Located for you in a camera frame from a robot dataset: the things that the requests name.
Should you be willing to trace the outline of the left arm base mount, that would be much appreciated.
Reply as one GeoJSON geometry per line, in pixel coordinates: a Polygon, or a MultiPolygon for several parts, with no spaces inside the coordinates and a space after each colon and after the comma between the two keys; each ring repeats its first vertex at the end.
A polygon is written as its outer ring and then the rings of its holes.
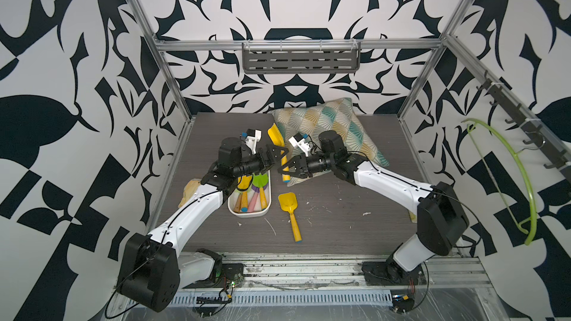
{"type": "Polygon", "coordinates": [[[244,267],[242,263],[223,262],[214,267],[214,271],[206,280],[196,281],[182,288],[222,288],[232,282],[241,285],[244,281],[244,267]]]}

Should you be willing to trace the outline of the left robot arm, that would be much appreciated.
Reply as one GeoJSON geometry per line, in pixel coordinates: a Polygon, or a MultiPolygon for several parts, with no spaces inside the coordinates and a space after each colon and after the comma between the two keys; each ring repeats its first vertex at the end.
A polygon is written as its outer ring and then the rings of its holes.
{"type": "Polygon", "coordinates": [[[126,243],[117,277],[116,291],[153,311],[163,311],[176,292],[196,282],[215,279],[221,259],[211,251],[196,251],[179,261],[184,246],[206,219],[236,190],[239,179],[268,172],[280,166],[288,149],[267,145],[245,156],[239,138],[226,138],[218,159],[202,178],[195,193],[163,224],[147,235],[134,234],[126,243]]]}

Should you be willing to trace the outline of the purple shovel pink handle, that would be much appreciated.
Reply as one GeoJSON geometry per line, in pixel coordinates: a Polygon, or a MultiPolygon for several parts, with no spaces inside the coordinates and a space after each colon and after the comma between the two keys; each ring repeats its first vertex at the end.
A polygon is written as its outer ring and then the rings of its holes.
{"type": "Polygon", "coordinates": [[[248,205],[247,206],[244,205],[243,207],[240,208],[240,211],[242,213],[254,213],[260,211],[260,202],[259,202],[260,189],[258,187],[253,187],[251,191],[253,192],[253,194],[248,200],[248,205]]]}

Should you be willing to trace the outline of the green shovel yellow handle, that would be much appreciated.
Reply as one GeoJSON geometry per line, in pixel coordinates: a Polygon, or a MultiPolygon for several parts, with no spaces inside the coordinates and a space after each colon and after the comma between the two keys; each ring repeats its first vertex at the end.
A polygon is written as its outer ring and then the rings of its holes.
{"type": "Polygon", "coordinates": [[[266,193],[265,193],[265,187],[268,184],[268,182],[269,182],[269,177],[268,177],[267,172],[264,174],[254,176],[253,184],[258,189],[258,193],[259,193],[259,197],[260,197],[261,210],[265,210],[268,206],[266,193]]]}

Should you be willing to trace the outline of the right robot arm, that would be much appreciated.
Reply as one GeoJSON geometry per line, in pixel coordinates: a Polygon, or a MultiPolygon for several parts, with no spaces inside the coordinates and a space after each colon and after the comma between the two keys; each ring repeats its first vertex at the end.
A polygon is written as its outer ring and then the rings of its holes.
{"type": "Polygon", "coordinates": [[[302,179],[332,172],[342,181],[391,199],[417,218],[416,233],[392,252],[377,273],[382,279],[397,281],[430,258],[447,256],[468,229],[468,217],[451,185],[427,184],[391,172],[364,153],[350,150],[333,130],[322,132],[318,140],[314,149],[300,134],[291,138],[291,145],[302,153],[282,163],[279,171],[302,179]]]}

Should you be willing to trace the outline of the yellow toy shovel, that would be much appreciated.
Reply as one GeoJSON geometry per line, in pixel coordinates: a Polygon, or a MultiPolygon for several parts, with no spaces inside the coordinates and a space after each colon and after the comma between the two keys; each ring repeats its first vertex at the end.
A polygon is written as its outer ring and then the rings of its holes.
{"type": "Polygon", "coordinates": [[[298,206],[296,195],[294,193],[284,193],[278,196],[278,201],[280,203],[281,210],[289,214],[294,241],[296,243],[301,242],[302,236],[300,228],[294,215],[294,211],[298,206]]]}
{"type": "Polygon", "coordinates": [[[248,190],[251,186],[252,176],[243,176],[237,186],[239,192],[238,198],[236,199],[233,211],[235,213],[245,213],[248,211],[248,190]]]}
{"type": "MultiPolygon", "coordinates": [[[[276,123],[274,123],[270,129],[268,129],[269,138],[272,140],[272,143],[277,146],[284,147],[285,141],[283,136],[281,135],[276,123]]],[[[290,182],[290,180],[283,180],[284,183],[290,182]]]]}

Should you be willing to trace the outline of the white storage box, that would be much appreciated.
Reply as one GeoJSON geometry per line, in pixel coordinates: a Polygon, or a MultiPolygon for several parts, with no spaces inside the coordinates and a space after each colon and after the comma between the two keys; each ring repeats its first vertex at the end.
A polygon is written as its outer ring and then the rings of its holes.
{"type": "MultiPolygon", "coordinates": [[[[230,195],[230,198],[228,199],[228,210],[230,211],[230,214],[238,217],[238,218],[254,218],[254,217],[262,217],[264,215],[267,214],[267,212],[269,212],[270,206],[272,206],[272,186],[271,186],[271,173],[267,172],[268,177],[269,177],[269,182],[265,187],[265,193],[266,193],[266,198],[267,198],[267,202],[268,202],[268,206],[265,210],[261,210],[259,212],[254,212],[254,213],[235,213],[233,211],[233,208],[235,206],[236,203],[236,199],[238,198],[239,192],[236,188],[236,190],[234,190],[234,192],[230,195]]],[[[250,197],[252,196],[253,192],[251,191],[251,189],[254,187],[254,177],[252,177],[252,182],[251,182],[251,186],[248,190],[248,200],[250,199],[250,197]]]]}

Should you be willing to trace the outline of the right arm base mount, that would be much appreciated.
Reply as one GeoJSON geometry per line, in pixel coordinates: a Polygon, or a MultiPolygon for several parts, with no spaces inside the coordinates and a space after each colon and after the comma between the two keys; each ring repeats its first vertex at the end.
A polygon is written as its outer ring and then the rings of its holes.
{"type": "Polygon", "coordinates": [[[395,262],[363,262],[361,271],[367,285],[410,285],[411,282],[416,285],[425,275],[420,265],[405,271],[395,262]]]}

